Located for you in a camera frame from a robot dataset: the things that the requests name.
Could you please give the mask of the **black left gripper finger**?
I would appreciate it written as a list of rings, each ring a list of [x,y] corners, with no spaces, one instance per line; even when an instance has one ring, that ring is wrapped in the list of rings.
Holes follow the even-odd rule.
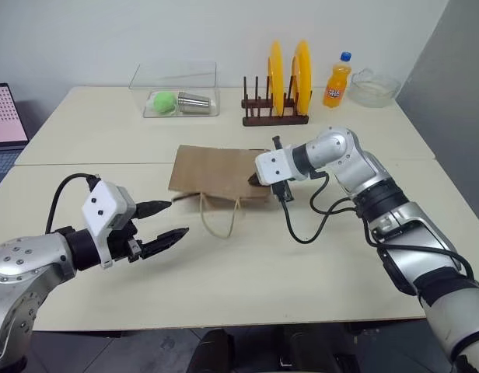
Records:
[[[176,228],[158,235],[157,238],[151,242],[142,243],[140,258],[145,260],[169,249],[179,242],[188,232],[189,228]]]
[[[171,201],[151,200],[136,204],[135,218],[144,219],[158,214],[172,205]]]

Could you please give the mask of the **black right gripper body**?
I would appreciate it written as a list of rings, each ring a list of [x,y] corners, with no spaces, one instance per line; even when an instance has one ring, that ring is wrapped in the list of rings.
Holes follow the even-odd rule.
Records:
[[[272,138],[272,141],[274,142],[274,147],[276,150],[282,149],[279,135],[274,136]],[[290,202],[294,200],[294,197],[292,196],[292,192],[286,180],[272,184],[271,189],[273,193],[277,196],[279,201]]]

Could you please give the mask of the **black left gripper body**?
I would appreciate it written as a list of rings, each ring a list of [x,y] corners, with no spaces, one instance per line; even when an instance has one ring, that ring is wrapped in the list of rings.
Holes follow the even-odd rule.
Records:
[[[132,220],[122,229],[113,230],[109,234],[107,244],[112,260],[127,259],[133,263],[141,258],[142,240],[135,238],[137,234],[138,230]]]

